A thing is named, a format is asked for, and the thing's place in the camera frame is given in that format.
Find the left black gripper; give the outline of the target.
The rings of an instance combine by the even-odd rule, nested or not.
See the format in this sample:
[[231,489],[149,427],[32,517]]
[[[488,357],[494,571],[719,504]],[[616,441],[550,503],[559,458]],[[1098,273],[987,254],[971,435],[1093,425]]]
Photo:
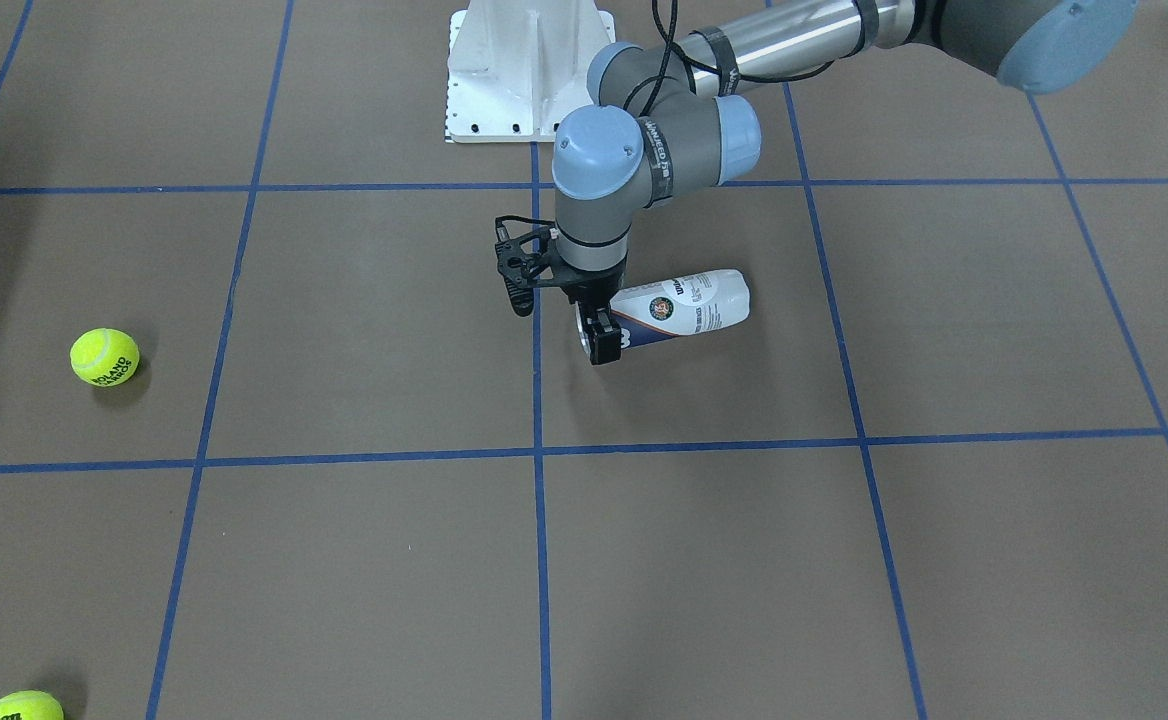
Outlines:
[[619,320],[607,307],[613,296],[624,288],[628,264],[616,265],[588,272],[580,268],[564,265],[566,283],[561,288],[571,304],[584,304],[584,347],[589,364],[602,366],[616,364],[623,355],[624,333]]

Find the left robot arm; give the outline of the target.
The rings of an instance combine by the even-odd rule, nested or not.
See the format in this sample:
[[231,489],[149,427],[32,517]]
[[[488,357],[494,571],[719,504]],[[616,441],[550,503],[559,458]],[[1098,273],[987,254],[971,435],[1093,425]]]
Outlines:
[[784,1],[662,44],[603,47],[588,105],[561,120],[552,286],[576,309],[590,364],[621,356],[616,314],[635,214],[743,176],[762,158],[750,88],[816,77],[865,50],[930,46],[1000,85],[1052,94],[1096,69],[1128,32],[1133,1]]

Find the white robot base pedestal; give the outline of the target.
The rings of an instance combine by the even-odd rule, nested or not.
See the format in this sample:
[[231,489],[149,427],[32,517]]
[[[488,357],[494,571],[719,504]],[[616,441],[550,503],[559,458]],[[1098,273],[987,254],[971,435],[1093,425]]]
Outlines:
[[449,22],[444,140],[549,143],[589,105],[588,70],[616,41],[593,1],[470,1]]

